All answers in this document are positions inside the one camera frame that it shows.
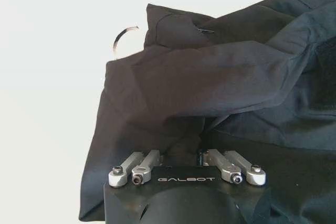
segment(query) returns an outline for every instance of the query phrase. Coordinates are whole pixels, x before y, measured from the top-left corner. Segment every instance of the black fabric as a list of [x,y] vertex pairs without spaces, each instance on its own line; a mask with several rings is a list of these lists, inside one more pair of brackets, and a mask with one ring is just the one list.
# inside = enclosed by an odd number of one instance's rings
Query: black fabric
[[274,223],[334,223],[336,0],[147,13],[144,50],[107,63],[80,219],[104,219],[103,184],[133,151],[194,165],[202,146],[265,168]]

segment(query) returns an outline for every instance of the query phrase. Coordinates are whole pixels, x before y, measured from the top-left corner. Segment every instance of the white background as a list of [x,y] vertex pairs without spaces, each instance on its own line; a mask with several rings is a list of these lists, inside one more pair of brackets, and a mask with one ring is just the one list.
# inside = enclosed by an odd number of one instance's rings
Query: white background
[[221,16],[260,0],[0,0],[0,222],[79,223],[112,44],[141,50],[147,3]]

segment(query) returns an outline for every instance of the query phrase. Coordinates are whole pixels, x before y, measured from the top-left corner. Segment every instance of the garment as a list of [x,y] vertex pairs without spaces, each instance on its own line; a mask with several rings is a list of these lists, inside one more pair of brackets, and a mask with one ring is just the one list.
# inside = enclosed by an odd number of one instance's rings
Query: garment
[[147,14],[144,50],[107,63],[80,219],[104,219],[103,184],[133,151],[194,165],[199,148],[217,148],[264,168],[274,223],[334,223],[336,0]]

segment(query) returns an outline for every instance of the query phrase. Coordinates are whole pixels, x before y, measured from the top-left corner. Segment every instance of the bolt head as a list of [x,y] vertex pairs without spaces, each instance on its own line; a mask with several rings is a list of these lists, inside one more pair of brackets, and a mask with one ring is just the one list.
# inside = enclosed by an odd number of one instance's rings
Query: bolt head
[[261,167],[259,165],[251,165],[251,170],[255,173],[260,173]]
[[121,166],[115,166],[114,168],[112,168],[112,173],[113,175],[122,175],[123,169]]
[[231,180],[234,184],[240,184],[241,182],[243,182],[243,178],[239,174],[234,174],[231,177]]

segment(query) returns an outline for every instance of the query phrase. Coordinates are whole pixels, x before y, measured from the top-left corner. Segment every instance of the black cloth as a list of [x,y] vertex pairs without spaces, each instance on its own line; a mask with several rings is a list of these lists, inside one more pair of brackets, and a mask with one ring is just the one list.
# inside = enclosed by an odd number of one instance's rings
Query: black cloth
[[103,184],[133,151],[194,165],[202,147],[264,167],[273,223],[335,223],[336,0],[147,14],[144,50],[107,63],[80,219],[104,219]]

